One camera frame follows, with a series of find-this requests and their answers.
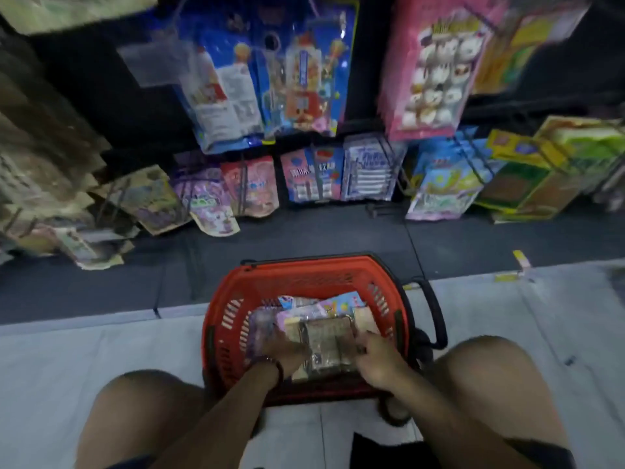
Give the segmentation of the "person's right hand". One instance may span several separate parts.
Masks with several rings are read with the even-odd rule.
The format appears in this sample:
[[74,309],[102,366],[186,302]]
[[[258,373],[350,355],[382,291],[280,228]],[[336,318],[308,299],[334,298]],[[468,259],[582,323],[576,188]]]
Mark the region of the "person's right hand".
[[366,382],[374,388],[394,394],[413,374],[412,369],[395,346],[382,336],[378,335],[372,354],[376,378],[375,381]]

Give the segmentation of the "brown snack packet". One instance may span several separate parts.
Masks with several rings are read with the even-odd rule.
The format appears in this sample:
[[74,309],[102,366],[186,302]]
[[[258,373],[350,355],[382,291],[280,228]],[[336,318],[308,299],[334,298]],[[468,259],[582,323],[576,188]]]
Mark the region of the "brown snack packet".
[[308,347],[307,360],[292,375],[291,381],[301,383],[353,373],[356,366],[350,349],[354,337],[354,320],[348,315],[306,319],[290,317],[285,320],[286,337]]

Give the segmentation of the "person's right forearm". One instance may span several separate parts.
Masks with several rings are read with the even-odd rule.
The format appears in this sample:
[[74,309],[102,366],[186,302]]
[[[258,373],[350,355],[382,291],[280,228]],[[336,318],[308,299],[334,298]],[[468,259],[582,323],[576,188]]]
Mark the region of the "person's right forearm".
[[425,377],[408,369],[388,378],[442,469],[539,469],[485,424],[456,408]]

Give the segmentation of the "red plastic shopping basket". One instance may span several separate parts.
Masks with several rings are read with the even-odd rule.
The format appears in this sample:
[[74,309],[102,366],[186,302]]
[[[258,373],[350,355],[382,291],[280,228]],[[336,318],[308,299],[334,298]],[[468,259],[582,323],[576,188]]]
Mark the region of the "red plastic shopping basket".
[[247,370],[249,318],[279,295],[332,298],[357,291],[380,333],[410,354],[414,318],[400,281],[375,254],[341,254],[275,261],[243,261],[209,301],[202,324],[204,386],[223,398]]

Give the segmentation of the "person's leg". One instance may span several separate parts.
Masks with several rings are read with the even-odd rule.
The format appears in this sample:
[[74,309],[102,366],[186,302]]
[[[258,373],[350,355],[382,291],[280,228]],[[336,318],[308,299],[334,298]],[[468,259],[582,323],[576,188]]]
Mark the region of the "person's leg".
[[465,340],[425,375],[459,410],[503,438],[571,448],[548,383],[515,342],[499,336]]
[[215,404],[209,389],[161,370],[137,370],[106,384],[79,436],[74,469],[150,461],[178,441]]

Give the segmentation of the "person's left leg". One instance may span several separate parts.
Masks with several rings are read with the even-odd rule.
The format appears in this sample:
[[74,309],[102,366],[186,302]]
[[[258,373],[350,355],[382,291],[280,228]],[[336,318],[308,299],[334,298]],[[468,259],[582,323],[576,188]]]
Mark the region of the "person's left leg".
[[150,461],[178,441],[215,404],[209,389],[161,370],[137,370],[106,384],[79,436],[74,469]]

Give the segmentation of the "pink and blue striped packet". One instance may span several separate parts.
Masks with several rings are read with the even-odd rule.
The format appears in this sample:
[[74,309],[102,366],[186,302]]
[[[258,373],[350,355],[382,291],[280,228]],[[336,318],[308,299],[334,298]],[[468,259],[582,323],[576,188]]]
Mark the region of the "pink and blue striped packet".
[[324,203],[341,199],[344,148],[308,147],[280,157],[289,201]]

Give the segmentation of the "yellow shelf price tag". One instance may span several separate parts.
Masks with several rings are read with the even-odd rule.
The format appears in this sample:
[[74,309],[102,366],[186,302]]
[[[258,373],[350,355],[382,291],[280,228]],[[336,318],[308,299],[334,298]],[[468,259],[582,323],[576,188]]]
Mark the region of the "yellow shelf price tag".
[[527,272],[532,269],[530,261],[521,250],[514,250],[512,252],[512,255],[518,263],[518,269],[495,274],[495,283],[511,283],[519,281],[522,278],[526,277]]

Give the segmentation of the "purple and white packet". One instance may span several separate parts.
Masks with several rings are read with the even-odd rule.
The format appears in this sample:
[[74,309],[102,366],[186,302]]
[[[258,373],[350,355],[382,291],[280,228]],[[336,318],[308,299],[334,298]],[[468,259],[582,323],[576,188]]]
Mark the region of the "purple and white packet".
[[[378,133],[348,135],[343,142],[344,168],[342,173],[341,201],[378,199],[386,190],[391,170],[385,153],[379,145]],[[399,142],[392,141],[395,148]]]

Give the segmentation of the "black shorts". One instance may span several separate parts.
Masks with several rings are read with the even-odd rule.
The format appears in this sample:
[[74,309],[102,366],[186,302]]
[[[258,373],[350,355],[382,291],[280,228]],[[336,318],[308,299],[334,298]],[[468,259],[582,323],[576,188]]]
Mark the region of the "black shorts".
[[[576,469],[570,450],[533,440],[506,440],[540,469]],[[426,441],[398,446],[383,446],[360,434],[354,434],[349,469],[442,469]]]

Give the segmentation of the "yellow and brown box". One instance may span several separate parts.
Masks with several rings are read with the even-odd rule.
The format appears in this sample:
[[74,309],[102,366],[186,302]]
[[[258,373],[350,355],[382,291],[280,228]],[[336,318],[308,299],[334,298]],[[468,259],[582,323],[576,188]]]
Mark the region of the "yellow and brown box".
[[503,166],[475,203],[494,221],[548,220],[579,194],[584,164],[553,135],[493,129],[486,145]]

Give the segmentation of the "blue hanging packet white label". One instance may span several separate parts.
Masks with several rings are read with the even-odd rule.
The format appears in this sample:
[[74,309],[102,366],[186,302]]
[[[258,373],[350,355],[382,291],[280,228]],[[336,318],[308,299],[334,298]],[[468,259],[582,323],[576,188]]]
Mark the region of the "blue hanging packet white label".
[[260,145],[264,122],[246,12],[220,5],[192,8],[179,18],[177,33],[189,48],[180,93],[202,152]]

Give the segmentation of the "row of brown packets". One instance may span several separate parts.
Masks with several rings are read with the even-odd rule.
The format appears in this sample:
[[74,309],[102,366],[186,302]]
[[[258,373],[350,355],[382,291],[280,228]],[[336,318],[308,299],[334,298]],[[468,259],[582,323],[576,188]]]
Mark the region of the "row of brown packets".
[[0,263],[63,255],[86,271],[124,264],[138,228],[95,194],[109,143],[0,27]]

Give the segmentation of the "clear plastic price tag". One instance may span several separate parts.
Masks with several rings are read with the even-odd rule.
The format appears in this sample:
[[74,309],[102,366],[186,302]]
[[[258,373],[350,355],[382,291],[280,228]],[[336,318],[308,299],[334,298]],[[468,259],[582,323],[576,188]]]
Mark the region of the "clear plastic price tag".
[[156,37],[116,49],[137,85],[142,89],[172,86],[189,74],[192,42],[175,31],[157,31]]

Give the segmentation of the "pale green hanging packet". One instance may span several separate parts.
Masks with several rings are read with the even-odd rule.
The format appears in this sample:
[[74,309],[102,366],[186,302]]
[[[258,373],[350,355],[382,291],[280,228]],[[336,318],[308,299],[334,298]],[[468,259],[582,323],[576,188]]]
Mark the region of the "pale green hanging packet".
[[0,0],[0,15],[25,36],[74,29],[138,14],[158,0]]

